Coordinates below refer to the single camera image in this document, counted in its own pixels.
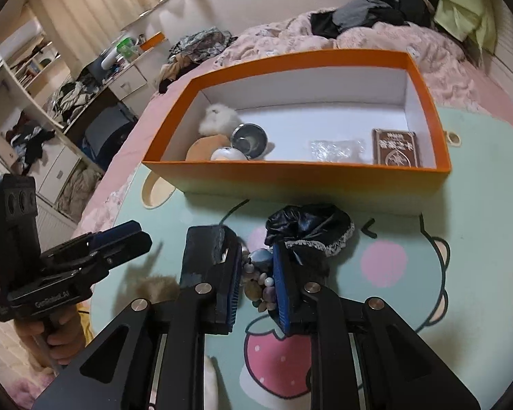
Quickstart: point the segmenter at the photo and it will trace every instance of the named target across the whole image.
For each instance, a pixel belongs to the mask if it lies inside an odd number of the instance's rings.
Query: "pink bed sheet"
[[[483,72],[464,61],[463,51],[430,29],[377,23],[353,28],[336,40],[311,35],[310,13],[280,23],[250,28],[215,59],[209,59],[169,86],[146,107],[139,122],[112,160],[86,206],[75,235],[106,230],[114,224],[132,177],[163,119],[188,82],[198,75],[238,63],[318,49],[388,49],[409,52],[438,106],[489,114],[513,125],[513,102]]]

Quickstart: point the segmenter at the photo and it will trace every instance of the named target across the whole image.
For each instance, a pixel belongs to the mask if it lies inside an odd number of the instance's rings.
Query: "green cloth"
[[[453,37],[470,37],[480,47],[494,53],[496,24],[491,0],[440,0],[435,21]]]

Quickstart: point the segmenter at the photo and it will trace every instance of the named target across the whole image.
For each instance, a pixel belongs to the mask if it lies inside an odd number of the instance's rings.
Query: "curtain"
[[[46,34],[77,76],[160,0],[28,0]]]

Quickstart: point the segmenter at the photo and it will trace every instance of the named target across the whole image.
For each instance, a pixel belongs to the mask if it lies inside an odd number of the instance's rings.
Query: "person's hand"
[[[50,346],[50,356],[59,364],[67,365],[72,358],[85,348],[85,337],[76,305],[69,306],[59,317],[60,327],[48,336],[46,342]],[[44,332],[41,321],[14,322],[15,331],[21,341],[27,346],[37,361],[44,367],[49,367],[47,357],[34,342],[33,336]]]

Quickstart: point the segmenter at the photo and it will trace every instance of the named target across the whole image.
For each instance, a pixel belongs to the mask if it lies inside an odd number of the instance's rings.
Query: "screw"
[[[131,308],[135,312],[141,312],[148,306],[148,301],[146,299],[135,299],[131,303]]]
[[[381,310],[385,305],[386,304],[384,304],[384,301],[379,297],[371,297],[369,299],[369,307],[373,310]]]
[[[209,293],[212,289],[213,287],[210,284],[203,283],[196,285],[196,293],[198,293],[199,295],[205,295]]]
[[[304,285],[304,289],[308,293],[318,293],[321,291],[321,285],[317,282],[308,282],[306,285]]]

